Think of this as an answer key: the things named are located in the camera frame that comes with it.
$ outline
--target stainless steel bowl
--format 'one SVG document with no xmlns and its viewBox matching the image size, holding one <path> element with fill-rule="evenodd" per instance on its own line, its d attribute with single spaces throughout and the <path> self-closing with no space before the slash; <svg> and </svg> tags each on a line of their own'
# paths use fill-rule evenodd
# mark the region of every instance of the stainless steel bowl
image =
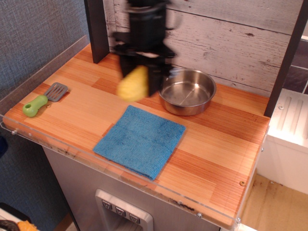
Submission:
<svg viewBox="0 0 308 231">
<path fill-rule="evenodd" d="M 159 91 L 162 106 L 180 116 L 203 112 L 215 93 L 216 84 L 209 75 L 185 68 L 172 70 Z"/>
</svg>

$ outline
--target blue towel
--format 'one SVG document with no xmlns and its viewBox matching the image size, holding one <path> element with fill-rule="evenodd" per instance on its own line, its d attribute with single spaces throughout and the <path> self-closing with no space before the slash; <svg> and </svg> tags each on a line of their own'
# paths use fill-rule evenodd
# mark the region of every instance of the blue towel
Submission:
<svg viewBox="0 0 308 231">
<path fill-rule="evenodd" d="M 154 180 L 184 130 L 183 125 L 128 106 L 93 151 Z"/>
</svg>

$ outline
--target wooden floor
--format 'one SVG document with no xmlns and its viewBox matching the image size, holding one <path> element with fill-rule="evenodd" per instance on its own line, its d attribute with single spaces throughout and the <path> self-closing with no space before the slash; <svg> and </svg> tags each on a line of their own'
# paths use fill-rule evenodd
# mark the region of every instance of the wooden floor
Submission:
<svg viewBox="0 0 308 231">
<path fill-rule="evenodd" d="M 256 175 L 241 218 L 257 231 L 308 231 L 308 195 Z"/>
</svg>

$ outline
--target spatula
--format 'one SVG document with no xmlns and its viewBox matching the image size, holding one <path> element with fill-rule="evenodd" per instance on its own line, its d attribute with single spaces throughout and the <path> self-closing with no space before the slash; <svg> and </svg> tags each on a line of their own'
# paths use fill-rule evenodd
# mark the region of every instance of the spatula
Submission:
<svg viewBox="0 0 308 231">
<path fill-rule="evenodd" d="M 48 100 L 57 102 L 66 92 L 67 86 L 56 82 L 48 88 L 44 95 L 39 95 L 31 102 L 26 103 L 23 106 L 23 113 L 27 117 L 34 117 L 38 113 L 39 109 L 47 104 Z"/>
</svg>

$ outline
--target gray wallpaper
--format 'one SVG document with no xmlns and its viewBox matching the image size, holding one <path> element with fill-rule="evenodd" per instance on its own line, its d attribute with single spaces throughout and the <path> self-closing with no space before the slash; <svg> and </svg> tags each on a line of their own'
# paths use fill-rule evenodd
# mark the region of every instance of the gray wallpaper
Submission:
<svg viewBox="0 0 308 231">
<path fill-rule="evenodd" d="M 0 99 L 88 33 L 83 0 L 0 1 Z M 52 231 L 68 210 L 42 148 L 0 129 L 0 202 Z"/>
<path fill-rule="evenodd" d="M 82 0 L 1 0 L 0 25 L 0 99 L 87 34 Z"/>
</svg>

